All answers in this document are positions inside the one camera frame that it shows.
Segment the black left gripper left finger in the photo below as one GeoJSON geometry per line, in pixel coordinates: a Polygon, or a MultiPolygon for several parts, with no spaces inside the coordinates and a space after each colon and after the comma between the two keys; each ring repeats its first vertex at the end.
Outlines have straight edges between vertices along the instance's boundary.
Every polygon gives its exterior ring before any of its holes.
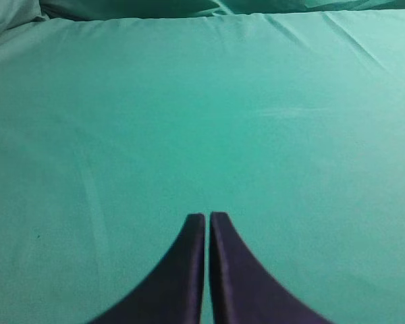
{"type": "Polygon", "coordinates": [[[200,323],[205,278],[205,216],[190,214],[163,258],[94,323],[200,323]]]}

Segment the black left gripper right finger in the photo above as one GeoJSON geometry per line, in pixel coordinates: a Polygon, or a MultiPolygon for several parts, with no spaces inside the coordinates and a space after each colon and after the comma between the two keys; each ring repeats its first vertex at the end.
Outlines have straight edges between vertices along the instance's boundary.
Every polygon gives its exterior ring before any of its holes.
{"type": "Polygon", "coordinates": [[[215,323],[328,323],[256,259],[229,215],[212,212],[209,283],[215,323]]]}

